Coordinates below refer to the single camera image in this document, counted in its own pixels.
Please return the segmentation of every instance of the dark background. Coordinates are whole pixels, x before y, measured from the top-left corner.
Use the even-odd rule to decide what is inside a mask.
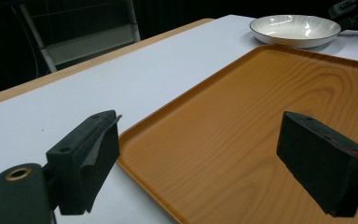
[[[254,18],[298,14],[329,19],[327,10],[338,2],[133,0],[141,39],[192,21],[204,18],[218,19],[229,14]],[[48,9],[50,17],[34,18],[34,23],[46,45],[128,22],[123,0],[0,0],[0,91],[49,74],[34,37],[21,16],[19,3],[24,3],[32,15],[44,15]],[[59,13],[79,7],[90,8]],[[54,36],[48,32],[49,30],[53,30]]]

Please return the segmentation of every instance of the black object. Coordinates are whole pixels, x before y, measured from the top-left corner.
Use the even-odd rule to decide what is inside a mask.
[[[358,28],[358,0],[344,0],[328,9],[330,18],[341,26],[341,31]]]
[[[277,155],[326,214],[355,215],[357,143],[314,118],[285,111]]]
[[[119,156],[114,110],[95,114],[47,152],[48,163],[14,166],[0,174],[0,223],[55,223],[90,212]]]

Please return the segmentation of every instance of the table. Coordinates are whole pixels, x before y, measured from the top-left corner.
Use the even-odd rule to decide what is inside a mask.
[[[88,116],[115,109],[123,133],[136,122],[260,46],[253,18],[201,20],[48,77],[0,92],[0,173],[45,153]],[[358,32],[309,49],[358,61]],[[173,223],[117,165],[92,212],[58,223]]]

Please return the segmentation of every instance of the orange tray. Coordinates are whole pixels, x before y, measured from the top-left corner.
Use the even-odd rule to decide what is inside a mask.
[[[283,111],[358,143],[358,62],[258,47],[121,134],[118,165],[179,223],[358,223],[280,161]]]

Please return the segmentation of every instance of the white table surface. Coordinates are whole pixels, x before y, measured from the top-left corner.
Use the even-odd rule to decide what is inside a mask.
[[[114,109],[119,133],[260,46],[252,18],[228,15],[0,103],[0,173],[46,152],[90,115]],[[358,61],[358,32],[309,49]],[[90,214],[58,223],[173,223],[117,165]]]

